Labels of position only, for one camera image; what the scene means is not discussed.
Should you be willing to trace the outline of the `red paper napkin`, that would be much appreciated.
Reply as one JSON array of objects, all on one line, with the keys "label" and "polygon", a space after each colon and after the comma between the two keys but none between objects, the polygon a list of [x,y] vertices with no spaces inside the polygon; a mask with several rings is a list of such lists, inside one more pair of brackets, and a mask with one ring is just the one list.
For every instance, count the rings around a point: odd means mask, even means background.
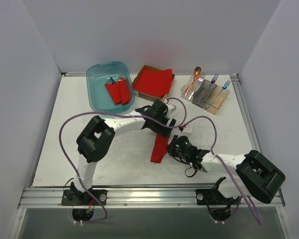
[{"label": "red paper napkin", "polygon": [[150,158],[152,163],[160,164],[162,162],[163,157],[167,154],[168,141],[169,138],[159,134],[156,135]]}]

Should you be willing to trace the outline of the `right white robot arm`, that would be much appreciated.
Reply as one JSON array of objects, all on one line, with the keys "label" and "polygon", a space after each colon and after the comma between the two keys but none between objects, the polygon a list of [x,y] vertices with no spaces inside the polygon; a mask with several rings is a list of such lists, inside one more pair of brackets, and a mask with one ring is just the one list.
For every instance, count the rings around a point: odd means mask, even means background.
[{"label": "right white robot arm", "polygon": [[262,153],[251,150],[247,154],[219,154],[199,149],[187,136],[174,136],[167,146],[172,157],[192,166],[194,170],[210,173],[227,173],[240,178],[237,184],[247,196],[269,204],[284,183],[286,176]]}]

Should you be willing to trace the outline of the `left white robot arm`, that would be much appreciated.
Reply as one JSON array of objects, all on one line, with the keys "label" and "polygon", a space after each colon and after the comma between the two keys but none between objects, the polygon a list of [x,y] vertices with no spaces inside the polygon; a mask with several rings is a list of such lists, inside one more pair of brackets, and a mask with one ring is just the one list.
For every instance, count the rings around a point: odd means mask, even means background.
[{"label": "left white robot arm", "polygon": [[89,190],[93,186],[96,165],[108,153],[114,137],[132,130],[150,129],[169,140],[176,124],[176,120],[170,117],[175,110],[175,105],[157,100],[151,106],[135,109],[130,114],[114,115],[110,119],[92,117],[76,140],[80,157],[79,174],[70,186],[73,199],[80,205],[90,201]]}]

